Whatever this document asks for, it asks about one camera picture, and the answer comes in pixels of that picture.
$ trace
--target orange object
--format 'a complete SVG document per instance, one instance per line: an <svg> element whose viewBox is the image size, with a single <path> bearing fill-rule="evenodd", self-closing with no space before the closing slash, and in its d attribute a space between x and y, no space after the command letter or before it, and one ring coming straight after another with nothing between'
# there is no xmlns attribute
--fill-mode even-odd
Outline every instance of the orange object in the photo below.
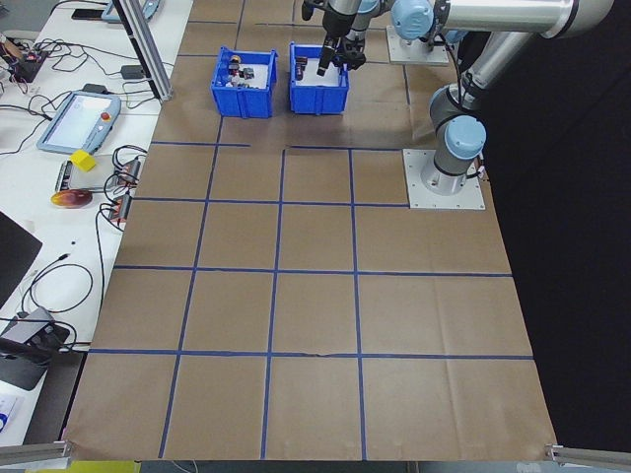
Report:
<svg viewBox="0 0 631 473"><path fill-rule="evenodd" d="M60 190L50 197L50 202L66 209L77 209L92 202L92 192L86 189Z"/></svg>

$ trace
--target dark background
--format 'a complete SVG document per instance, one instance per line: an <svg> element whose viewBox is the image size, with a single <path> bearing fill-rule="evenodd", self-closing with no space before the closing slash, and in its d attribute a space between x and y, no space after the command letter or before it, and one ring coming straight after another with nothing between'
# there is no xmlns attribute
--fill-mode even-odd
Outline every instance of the dark background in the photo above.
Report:
<svg viewBox="0 0 631 473"><path fill-rule="evenodd" d="M631 2L588 34L539 38L481 118L558 442L630 452Z"/></svg>

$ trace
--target power adapter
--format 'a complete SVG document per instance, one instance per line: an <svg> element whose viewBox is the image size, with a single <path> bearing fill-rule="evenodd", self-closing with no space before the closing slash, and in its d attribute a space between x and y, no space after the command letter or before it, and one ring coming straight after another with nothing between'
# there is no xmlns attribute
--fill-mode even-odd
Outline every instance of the power adapter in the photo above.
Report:
<svg viewBox="0 0 631 473"><path fill-rule="evenodd" d="M120 75L123 79L144 79L145 71L142 70L142 66L126 65L120 68Z"/></svg>

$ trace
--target cardboard mat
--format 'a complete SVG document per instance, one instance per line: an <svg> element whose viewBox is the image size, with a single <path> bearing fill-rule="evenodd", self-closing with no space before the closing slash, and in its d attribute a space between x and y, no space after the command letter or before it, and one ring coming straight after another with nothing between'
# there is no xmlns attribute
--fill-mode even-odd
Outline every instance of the cardboard mat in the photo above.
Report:
<svg viewBox="0 0 631 473"><path fill-rule="evenodd" d="M487 210L407 208L448 69L387 64L288 106L292 0L197 0L66 437L86 459L535 460L555 442ZM222 118L221 44L279 50L274 116Z"/></svg>

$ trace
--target black device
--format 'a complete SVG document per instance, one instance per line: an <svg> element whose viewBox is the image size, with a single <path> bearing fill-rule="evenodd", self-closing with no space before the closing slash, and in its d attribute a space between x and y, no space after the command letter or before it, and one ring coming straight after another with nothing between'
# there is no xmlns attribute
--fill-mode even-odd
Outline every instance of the black device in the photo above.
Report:
<svg viewBox="0 0 631 473"><path fill-rule="evenodd" d="M77 8L74 12L72 12L73 20L90 20L90 21L101 21L101 15L103 14L103 10L95 9L95 8Z"/></svg>

